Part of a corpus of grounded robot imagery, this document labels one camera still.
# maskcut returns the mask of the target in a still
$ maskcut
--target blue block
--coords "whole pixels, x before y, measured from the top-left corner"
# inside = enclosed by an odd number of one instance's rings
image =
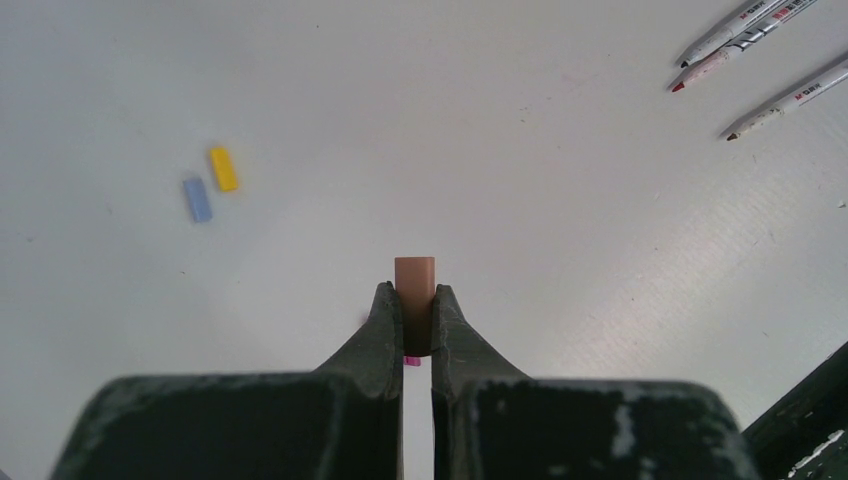
[[[212,207],[209,206],[209,198],[206,196],[206,187],[200,177],[194,177],[183,182],[188,199],[188,208],[196,223],[212,220]]]

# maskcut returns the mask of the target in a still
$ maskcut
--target white table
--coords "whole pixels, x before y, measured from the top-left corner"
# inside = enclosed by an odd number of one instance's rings
[[[668,93],[740,5],[0,3],[0,469],[45,477],[116,376],[317,366],[397,255],[531,375],[700,382],[746,426],[848,340],[848,87],[719,134],[848,50],[848,2]]]

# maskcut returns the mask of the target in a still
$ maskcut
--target pen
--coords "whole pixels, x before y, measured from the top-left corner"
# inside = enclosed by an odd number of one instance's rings
[[[710,73],[718,70],[725,63],[730,62],[742,52],[755,45],[769,33],[777,30],[781,25],[795,18],[796,15],[803,12],[810,5],[816,3],[817,0],[789,0],[781,4],[768,17],[760,20],[753,27],[745,30],[742,34],[736,36],[727,45],[721,47],[706,58],[703,62],[694,66],[686,72],[680,83],[677,84],[671,91],[679,92],[686,85],[700,80]]]
[[[686,55],[686,60],[683,61],[681,67],[686,68],[689,65],[699,62],[709,54],[723,47],[725,43],[733,40],[733,37],[744,32],[748,27],[756,24],[769,14],[781,0],[754,0],[745,6],[745,11],[733,17],[729,22],[724,24],[710,38],[698,44],[695,48],[689,51]]]
[[[736,140],[737,138],[757,130],[768,123],[786,115],[789,112],[794,112],[805,105],[810,100],[818,97],[831,88],[839,85],[848,78],[848,61],[842,62],[840,65],[831,68],[827,72],[818,76],[815,80],[804,85],[798,90],[781,98],[774,105],[763,110],[755,116],[750,122],[745,123],[732,135],[727,137],[727,141]]]

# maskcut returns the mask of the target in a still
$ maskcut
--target yellow block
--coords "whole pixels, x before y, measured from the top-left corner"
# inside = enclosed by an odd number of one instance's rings
[[[209,160],[218,179],[218,187],[222,192],[230,192],[238,188],[238,177],[230,162],[230,152],[224,147],[209,149]]]

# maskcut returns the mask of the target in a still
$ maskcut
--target marker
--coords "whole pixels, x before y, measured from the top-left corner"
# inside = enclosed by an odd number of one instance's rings
[[[842,62],[839,66],[828,70],[810,83],[781,98],[777,103],[760,112],[753,120],[740,127],[739,130],[733,132],[732,135],[727,137],[727,141],[736,140],[787,113],[798,110],[802,105],[806,105],[810,100],[839,85],[846,78],[848,78],[848,61]]]
[[[796,15],[817,1],[789,0],[784,2],[768,17],[760,20],[756,25],[742,32],[741,35],[736,36],[727,45],[718,49],[718,51],[707,57],[706,60],[692,68],[692,70],[689,70],[681,82],[674,87],[672,92],[683,90],[690,83],[706,77],[721,68],[725,63],[742,55],[742,52],[754,46],[757,42],[765,38],[766,35],[777,30],[781,25],[792,20]]]
[[[715,52],[725,43],[733,40],[733,37],[744,32],[748,27],[753,26],[757,22],[768,15],[772,10],[780,4],[781,0],[754,0],[745,6],[745,9],[739,15],[733,17],[729,22],[724,24],[713,36],[706,39],[704,42],[693,48],[686,60],[681,65],[686,68],[689,65],[699,62]]]

